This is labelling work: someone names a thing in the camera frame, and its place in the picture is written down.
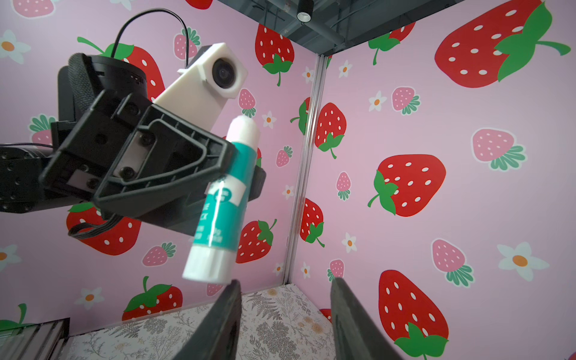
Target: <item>camera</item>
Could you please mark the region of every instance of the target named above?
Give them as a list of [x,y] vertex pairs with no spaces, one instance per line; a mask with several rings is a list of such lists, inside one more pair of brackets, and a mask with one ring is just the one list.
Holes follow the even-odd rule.
[[210,131],[226,101],[236,98],[248,71],[225,43],[203,46],[154,103]]

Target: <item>pink wallpaper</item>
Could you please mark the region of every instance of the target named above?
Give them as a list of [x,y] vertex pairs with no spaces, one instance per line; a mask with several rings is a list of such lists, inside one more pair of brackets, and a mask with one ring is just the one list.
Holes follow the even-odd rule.
[[[316,56],[268,29],[267,41],[278,37],[280,51],[291,50],[286,60],[294,59],[288,71],[287,63],[280,69],[281,84],[277,86],[279,74],[269,73],[261,64],[263,52],[256,41],[258,23],[218,1],[207,10],[189,3],[211,1],[179,0],[164,6],[195,30],[191,52],[201,44],[226,42],[249,71],[244,87],[255,100],[252,114],[261,125],[261,162],[268,177],[261,197],[248,205],[245,224],[260,220],[272,227],[275,223],[274,242],[264,257],[239,261],[234,277],[240,279],[243,291],[267,289],[282,282],[294,200],[288,190],[293,191],[295,186],[303,141],[290,119],[298,115],[300,105],[310,95],[312,83],[307,69],[314,69]],[[126,20],[161,4],[147,0],[45,0],[41,5],[46,6],[16,0],[0,5],[0,143],[49,143],[42,131],[50,117],[58,116],[58,70],[75,52],[98,53],[77,38],[83,37],[105,50]],[[136,45],[126,53],[127,60],[137,66],[144,64],[142,60],[146,62],[151,97],[161,92],[162,84],[171,84],[177,78],[176,70],[184,65],[184,38],[180,34],[176,19],[156,13],[136,20],[122,37],[122,43]],[[230,121],[242,110],[237,100],[228,101],[213,131],[225,135]],[[144,292],[145,276],[149,277],[150,291],[154,285],[166,285],[153,290],[162,302],[154,312],[212,302],[219,294],[221,287],[207,288],[206,284],[181,278],[190,249],[188,236],[146,223],[139,227],[137,221],[125,219],[109,234],[110,239],[98,238],[87,246],[67,236],[67,224],[73,226],[81,219],[97,221],[99,214],[94,208],[68,210],[0,213],[0,319],[18,322],[18,305],[26,304],[25,323],[71,317],[72,333],[118,323],[123,316],[131,317],[132,313],[123,312],[132,297]],[[150,260],[148,254],[161,255],[160,263]]]
[[406,359],[576,351],[576,7],[503,3],[327,70],[294,282],[328,314],[343,276]]

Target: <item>ceiling light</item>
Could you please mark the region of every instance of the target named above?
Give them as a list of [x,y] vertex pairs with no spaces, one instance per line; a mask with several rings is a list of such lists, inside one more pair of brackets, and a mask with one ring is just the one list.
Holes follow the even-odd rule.
[[314,11],[314,0],[300,0],[298,2],[298,20],[308,22],[312,19],[312,11]]

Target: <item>ceiling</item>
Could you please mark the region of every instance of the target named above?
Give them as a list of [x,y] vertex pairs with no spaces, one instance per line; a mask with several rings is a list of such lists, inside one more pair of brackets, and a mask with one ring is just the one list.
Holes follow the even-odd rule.
[[312,21],[295,19],[298,0],[220,0],[303,47],[332,55],[463,0],[315,0]]

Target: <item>wire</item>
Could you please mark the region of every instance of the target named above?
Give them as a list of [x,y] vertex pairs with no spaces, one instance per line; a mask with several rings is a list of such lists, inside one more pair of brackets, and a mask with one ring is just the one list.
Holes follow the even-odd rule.
[[24,145],[44,146],[49,147],[50,149],[54,148],[52,145],[46,145],[37,142],[15,142],[13,144],[0,144],[0,146],[24,146]]
[[185,63],[185,67],[187,68],[188,67],[188,49],[190,48],[190,39],[189,39],[190,34],[188,33],[188,28],[186,27],[184,20],[182,20],[182,18],[179,17],[175,12],[172,12],[168,9],[163,9],[161,7],[156,7],[154,9],[145,10],[141,13],[134,15],[130,20],[126,21],[124,23],[124,25],[122,25],[122,29],[120,29],[120,32],[118,32],[118,36],[116,36],[116,41],[114,41],[114,47],[112,48],[112,53],[110,54],[110,57],[114,58],[114,55],[116,55],[116,49],[118,49],[118,44],[120,43],[120,37],[122,36],[122,33],[124,32],[124,30],[126,30],[128,25],[130,25],[131,22],[133,22],[134,20],[136,20],[140,16],[150,14],[150,13],[168,13],[168,14],[172,15],[173,17],[177,18],[178,21],[180,21],[180,23],[182,24],[182,27],[184,27],[184,31],[186,33],[186,58],[184,60],[184,63]]

